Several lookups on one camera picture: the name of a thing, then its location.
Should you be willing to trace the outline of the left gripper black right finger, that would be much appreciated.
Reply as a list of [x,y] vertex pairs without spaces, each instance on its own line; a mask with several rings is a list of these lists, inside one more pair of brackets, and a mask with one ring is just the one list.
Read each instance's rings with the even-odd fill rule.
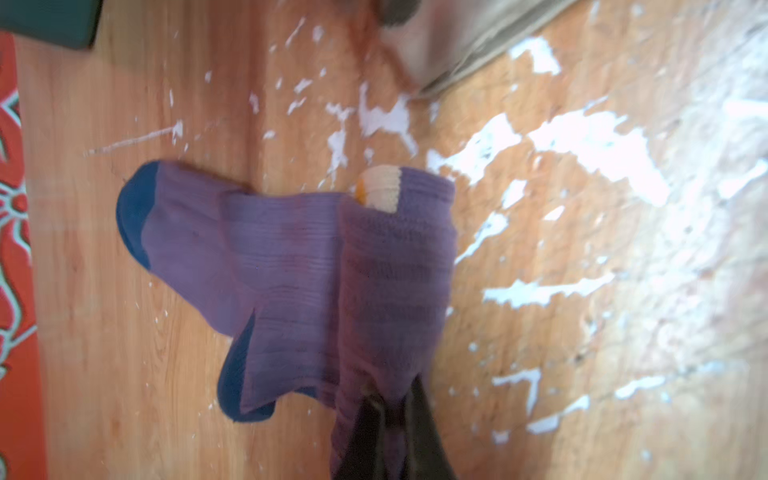
[[414,379],[405,397],[403,414],[407,452],[401,478],[456,480],[420,376]]

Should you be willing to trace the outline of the purple sock with yellow cuff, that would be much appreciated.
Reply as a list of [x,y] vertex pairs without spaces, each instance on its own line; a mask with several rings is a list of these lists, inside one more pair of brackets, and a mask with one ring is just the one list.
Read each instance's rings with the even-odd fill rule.
[[217,386],[237,423],[301,393],[335,413],[331,472],[360,406],[386,407],[386,479],[402,479],[403,406],[434,357],[450,303],[452,182],[420,169],[365,170],[354,193],[262,196],[177,161],[142,165],[116,223],[148,272],[232,341]]

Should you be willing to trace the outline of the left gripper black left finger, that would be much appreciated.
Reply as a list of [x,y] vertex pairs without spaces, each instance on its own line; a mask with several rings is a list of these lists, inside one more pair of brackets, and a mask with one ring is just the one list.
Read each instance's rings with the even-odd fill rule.
[[384,437],[386,407],[377,394],[367,395],[358,411],[352,435],[338,470],[337,480],[385,480]]

